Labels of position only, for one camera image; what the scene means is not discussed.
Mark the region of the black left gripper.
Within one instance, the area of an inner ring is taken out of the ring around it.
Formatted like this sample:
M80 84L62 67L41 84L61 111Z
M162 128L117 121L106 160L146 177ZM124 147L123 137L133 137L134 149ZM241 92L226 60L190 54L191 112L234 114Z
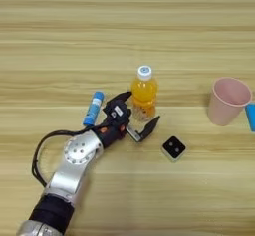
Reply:
M129 99L130 96L131 91L123 92L109 100L109 103L112 104L116 101L125 102L126 100ZM102 143L103 148L108 148L115 141L124 138L126 133L128 133L134 141L142 142L149 135L152 134L152 132L156 128L159 119L160 117L156 117L153 120L151 120L149 123L145 125L143 131L141 132L134 130L130 125L126 127L124 123L116 122L102 123L96 127L96 135L99 138L100 142Z

